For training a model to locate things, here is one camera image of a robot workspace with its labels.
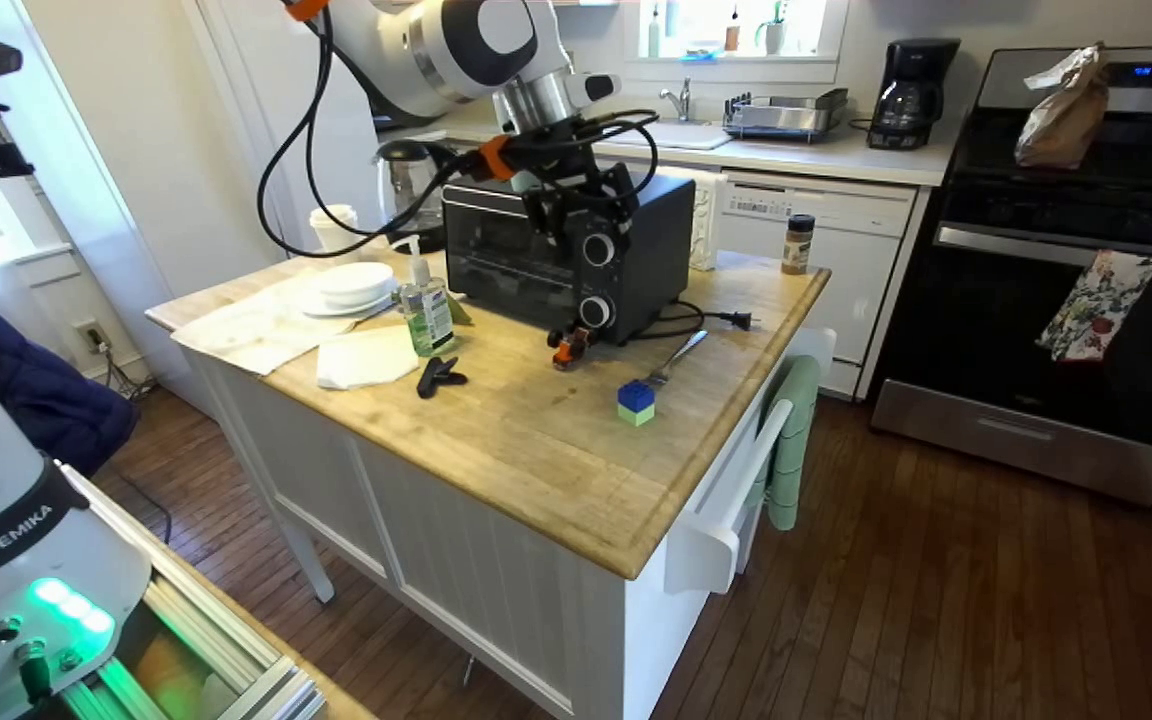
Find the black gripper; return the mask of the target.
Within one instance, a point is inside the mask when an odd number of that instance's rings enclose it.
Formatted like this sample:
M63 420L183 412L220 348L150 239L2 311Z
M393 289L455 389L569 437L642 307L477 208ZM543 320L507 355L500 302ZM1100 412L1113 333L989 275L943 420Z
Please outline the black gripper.
M564 118L505 145L512 192L527 218L554 242L574 242L587 229L622 235L634 210L634 183L622 169L598 169L597 145L622 132L622 118Z

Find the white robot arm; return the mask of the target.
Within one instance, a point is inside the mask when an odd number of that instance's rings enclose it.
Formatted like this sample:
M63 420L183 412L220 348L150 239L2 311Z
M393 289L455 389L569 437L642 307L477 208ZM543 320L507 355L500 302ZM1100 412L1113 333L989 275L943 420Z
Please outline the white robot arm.
M500 112L500 132L470 151L435 146L435 176L379 222L379 235L407 231L453 176L505 179L522 196L527 218L554 239L583 218L630 218L630 176L590 156L590 145L627 132L627 118L583 112L551 0L278 3L314 36L319 67L352 70L377 132L430 122L478 94Z

